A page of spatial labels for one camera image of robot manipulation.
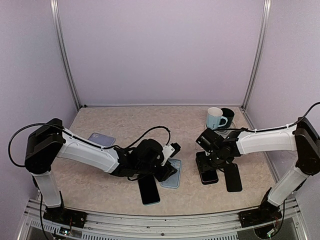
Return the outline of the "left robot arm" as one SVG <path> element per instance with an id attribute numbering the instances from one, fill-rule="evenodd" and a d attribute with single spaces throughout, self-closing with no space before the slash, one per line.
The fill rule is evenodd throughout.
<path id="1" fill-rule="evenodd" d="M 70 218 L 70 211 L 63 206 L 62 194 L 51 172 L 56 158 L 73 160 L 128 179 L 134 175 L 152 175 L 162 182 L 177 172 L 169 162 L 181 151 L 177 142 L 161 145 L 141 136 L 127 147 L 104 146 L 72 133 L 58 118 L 38 123 L 37 127 L 28 137 L 24 165 L 34 178 L 50 214 L 61 223 Z"/>

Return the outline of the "light blue phone case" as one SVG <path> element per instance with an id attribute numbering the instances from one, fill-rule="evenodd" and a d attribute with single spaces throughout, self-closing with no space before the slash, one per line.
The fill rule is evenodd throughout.
<path id="1" fill-rule="evenodd" d="M 180 186 L 182 161 L 179 159 L 169 158 L 168 162 L 171 163 L 177 172 L 165 181 L 160 182 L 160 186 L 167 189 L 177 189 Z"/>

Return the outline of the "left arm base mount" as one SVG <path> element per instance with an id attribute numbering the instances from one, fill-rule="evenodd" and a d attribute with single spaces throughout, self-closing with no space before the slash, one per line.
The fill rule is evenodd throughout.
<path id="1" fill-rule="evenodd" d="M 62 207 L 46 208 L 43 218 L 54 223 L 83 229 L 87 213 Z"/>

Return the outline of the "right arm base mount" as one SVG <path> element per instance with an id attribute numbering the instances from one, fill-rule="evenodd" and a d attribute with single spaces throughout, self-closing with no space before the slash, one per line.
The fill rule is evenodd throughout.
<path id="1" fill-rule="evenodd" d="M 241 211 L 239 220 L 242 228 L 260 225 L 282 218 L 282 213 L 278 206 L 272 204 L 260 205 L 258 208 Z"/>

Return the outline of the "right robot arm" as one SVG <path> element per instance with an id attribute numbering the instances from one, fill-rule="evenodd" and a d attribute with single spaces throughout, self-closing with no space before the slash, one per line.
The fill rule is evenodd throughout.
<path id="1" fill-rule="evenodd" d="M 295 165 L 266 192 L 257 208 L 255 216 L 260 222 L 268 221 L 291 193 L 308 177 L 320 172 L 320 136 L 305 117 L 276 128 L 233 128 L 226 137 L 207 128 L 196 139 L 196 143 L 203 149 L 196 153 L 199 173 L 222 169 L 229 192 L 242 190 L 239 170 L 233 163 L 236 157 L 258 152 L 297 152 Z"/>

